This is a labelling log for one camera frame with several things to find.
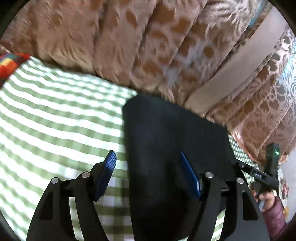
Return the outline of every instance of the green and white checkered cloth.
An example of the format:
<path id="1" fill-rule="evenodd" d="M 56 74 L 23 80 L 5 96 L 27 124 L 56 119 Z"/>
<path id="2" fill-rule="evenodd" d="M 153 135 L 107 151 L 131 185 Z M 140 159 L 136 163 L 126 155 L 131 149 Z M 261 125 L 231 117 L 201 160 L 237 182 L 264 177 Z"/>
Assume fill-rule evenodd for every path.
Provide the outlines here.
<path id="1" fill-rule="evenodd" d="M 49 181 L 76 178 L 109 150 L 118 160 L 95 207 L 109 240 L 134 240 L 122 107 L 136 94 L 92 75 L 48 68 L 33 57 L 9 77 L 0 91 L 0 210 L 22 240 Z M 253 165 L 229 140 L 236 157 Z M 83 240 L 73 198 L 70 207 L 76 238 Z M 219 239 L 223 220 L 224 212 L 212 240 Z"/>

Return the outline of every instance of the black fabric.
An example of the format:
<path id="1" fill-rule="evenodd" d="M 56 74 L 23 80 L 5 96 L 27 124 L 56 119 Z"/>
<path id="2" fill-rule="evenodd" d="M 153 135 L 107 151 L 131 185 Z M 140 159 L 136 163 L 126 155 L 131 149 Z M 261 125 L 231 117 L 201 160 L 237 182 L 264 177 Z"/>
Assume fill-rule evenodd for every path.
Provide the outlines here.
<path id="1" fill-rule="evenodd" d="M 138 95 L 123 107 L 134 237 L 179 240 L 189 235 L 201 203 L 190 195 L 180 151 L 197 173 L 235 180 L 227 131 L 157 97 Z"/>

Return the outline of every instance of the gingham fabric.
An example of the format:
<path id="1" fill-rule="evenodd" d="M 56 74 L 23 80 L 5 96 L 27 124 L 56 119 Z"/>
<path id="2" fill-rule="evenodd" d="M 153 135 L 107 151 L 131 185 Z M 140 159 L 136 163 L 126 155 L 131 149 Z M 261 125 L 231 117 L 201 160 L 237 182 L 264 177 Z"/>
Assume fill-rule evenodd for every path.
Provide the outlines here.
<path id="1" fill-rule="evenodd" d="M 32 57 L 9 77 L 0 91 L 0 210 L 22 240 L 49 181 L 76 178 L 109 150 L 118 160 L 96 211 L 109 240 L 134 240 L 122 119 L 122 107 L 134 95 L 91 75 L 48 68 Z M 253 165 L 229 140 L 236 157 Z M 76 238 L 83 240 L 73 199 L 70 207 Z M 219 239 L 223 220 L 224 212 L 213 240 Z"/>

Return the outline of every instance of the beige strap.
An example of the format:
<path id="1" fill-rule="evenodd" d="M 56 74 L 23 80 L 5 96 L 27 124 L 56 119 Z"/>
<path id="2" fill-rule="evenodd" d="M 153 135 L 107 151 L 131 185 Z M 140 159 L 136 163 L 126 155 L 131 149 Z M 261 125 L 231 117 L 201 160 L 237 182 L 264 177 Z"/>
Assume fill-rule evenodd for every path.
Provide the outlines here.
<path id="1" fill-rule="evenodd" d="M 208 82 L 192 93 L 185 108 L 195 113 L 206 113 L 233 92 L 272 52 L 286 26 L 283 16 L 272 7 L 247 43 Z"/>

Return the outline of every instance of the white wall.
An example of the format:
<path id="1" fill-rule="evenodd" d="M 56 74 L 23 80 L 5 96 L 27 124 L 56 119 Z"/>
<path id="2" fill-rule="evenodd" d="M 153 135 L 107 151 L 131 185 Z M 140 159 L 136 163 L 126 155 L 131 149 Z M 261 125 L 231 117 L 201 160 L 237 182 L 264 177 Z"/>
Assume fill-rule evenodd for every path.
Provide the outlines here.
<path id="1" fill-rule="evenodd" d="M 281 168 L 289 185 L 289 217 L 287 221 L 290 221 L 296 213 L 296 149 L 290 153 L 288 162 L 282 164 Z"/>

